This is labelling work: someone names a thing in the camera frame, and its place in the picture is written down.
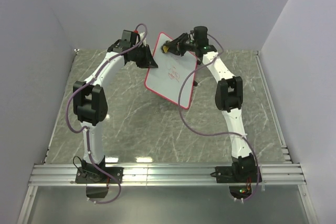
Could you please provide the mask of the yellow bone-shaped eraser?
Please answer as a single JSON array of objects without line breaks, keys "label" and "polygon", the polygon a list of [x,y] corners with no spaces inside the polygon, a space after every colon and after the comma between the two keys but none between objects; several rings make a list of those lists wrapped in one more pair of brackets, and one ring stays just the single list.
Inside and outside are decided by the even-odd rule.
[{"label": "yellow bone-shaped eraser", "polygon": [[167,53],[167,52],[169,51],[169,47],[167,47],[167,46],[162,46],[162,51],[163,51],[164,53]]}]

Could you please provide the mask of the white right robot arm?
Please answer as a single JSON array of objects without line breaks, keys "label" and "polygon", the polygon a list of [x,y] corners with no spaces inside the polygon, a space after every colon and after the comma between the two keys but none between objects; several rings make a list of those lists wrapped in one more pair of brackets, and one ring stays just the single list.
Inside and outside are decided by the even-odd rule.
[{"label": "white right robot arm", "polygon": [[166,41],[161,50],[163,53],[172,53],[183,56],[192,52],[200,62],[198,70],[207,68],[214,77],[217,85],[215,105],[221,111],[226,125],[226,135],[230,137],[232,148],[231,176],[238,182],[248,178],[260,178],[260,170],[256,153],[247,140],[243,119],[243,80],[234,75],[221,60],[222,49],[217,50],[210,44],[212,36],[205,26],[196,26],[189,33],[183,33],[177,38]]}]

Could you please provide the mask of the pink framed whiteboard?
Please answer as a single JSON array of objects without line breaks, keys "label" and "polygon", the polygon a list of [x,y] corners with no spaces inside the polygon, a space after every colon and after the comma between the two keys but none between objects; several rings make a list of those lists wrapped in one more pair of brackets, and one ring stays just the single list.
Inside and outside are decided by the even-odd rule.
[{"label": "pink framed whiteboard", "polygon": [[188,109],[194,87],[194,76],[186,78],[197,67],[197,58],[193,53],[186,52],[183,56],[176,56],[171,53],[163,53],[161,46],[172,38],[164,32],[159,33],[153,59],[157,68],[150,68],[147,71],[144,85],[153,93],[166,100]]}]

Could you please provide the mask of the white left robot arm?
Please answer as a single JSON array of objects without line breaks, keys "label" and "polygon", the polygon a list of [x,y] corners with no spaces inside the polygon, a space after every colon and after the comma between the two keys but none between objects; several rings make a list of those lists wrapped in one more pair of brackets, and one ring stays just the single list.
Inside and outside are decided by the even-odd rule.
[{"label": "white left robot arm", "polygon": [[145,42],[147,32],[124,30],[108,49],[97,69],[84,81],[73,84],[73,111],[80,121],[85,142],[83,162],[90,164],[87,176],[94,183],[106,178],[103,166],[105,155],[102,147],[102,124],[108,113],[108,103],[104,89],[111,83],[116,73],[128,62],[135,62],[141,69],[157,68],[149,45]]}]

